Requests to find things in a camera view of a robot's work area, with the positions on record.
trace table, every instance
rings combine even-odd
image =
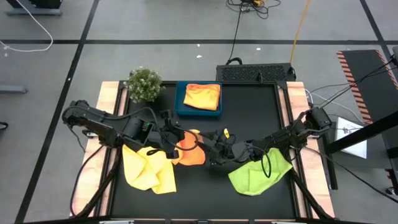
[[[116,96],[118,94],[119,82],[103,82],[101,86],[101,91],[99,93],[98,103],[96,107],[100,110],[105,110],[109,113],[114,112]],[[307,97],[304,92],[304,85],[301,82],[288,82],[287,91],[290,98],[290,106],[292,109],[292,115],[296,118],[302,111],[308,109]],[[124,111],[125,99],[127,95],[127,90],[121,92],[121,102],[118,114],[122,114]],[[284,119],[284,124],[289,123],[288,111],[285,104],[284,92],[279,89],[280,103],[282,105],[282,114]],[[97,139],[89,139],[86,147],[86,153],[84,160],[88,158],[94,151],[99,148]],[[318,149],[317,141],[315,139],[308,139],[308,147],[312,149]],[[109,168],[112,165],[113,157],[115,155],[115,149],[111,152],[111,160]],[[317,202],[323,207],[323,209],[331,216],[334,217],[333,207],[330,200],[330,194],[328,186],[326,183],[325,173],[323,170],[322,160],[318,154],[308,150],[301,150],[300,153],[302,157],[303,172],[307,187],[312,195],[315,197]],[[98,188],[101,173],[104,165],[105,149],[102,149],[83,169],[81,173],[75,197],[73,199],[73,209],[75,212],[79,212],[86,203],[90,200],[92,195]],[[293,162],[294,169],[297,170],[296,160]],[[296,193],[298,198],[298,208],[301,217],[306,217],[305,203],[303,200],[303,195],[301,191],[296,186]],[[99,215],[105,215],[106,209],[108,207],[109,199],[109,186],[105,191],[102,201],[101,208],[99,210]]]

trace floor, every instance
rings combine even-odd
[[[265,21],[243,14],[234,56],[244,63],[288,62],[305,2],[282,0]],[[345,83],[337,50],[377,49],[389,57],[398,44],[397,8],[396,0],[313,0],[293,62],[298,81],[308,90]],[[0,9],[10,7],[1,1]],[[214,80],[216,66],[229,57],[238,19],[222,0],[64,0],[61,10],[60,17],[37,16],[55,40],[48,51],[0,50],[0,82],[25,85],[29,91],[0,95],[0,118],[10,124],[0,134],[1,223],[68,217],[83,153],[59,120],[65,105],[79,99],[95,105],[101,82],[125,79],[138,66],[157,70],[164,80]],[[29,16],[0,12],[0,30],[0,39],[18,49],[49,43]],[[318,94],[329,97],[337,90]],[[351,93],[336,102],[360,115]],[[326,110],[355,119],[336,105]],[[44,162],[41,174],[34,176],[35,188],[28,187],[38,159]],[[381,190],[391,184],[383,170],[352,169]],[[340,189],[331,191],[331,199],[337,217],[396,222],[396,204],[345,171],[336,172]],[[27,189],[32,197],[22,203]]]

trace green plant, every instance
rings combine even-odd
[[[130,99],[135,103],[153,102],[160,95],[162,77],[149,68],[139,67],[130,72],[124,85],[129,90]]]

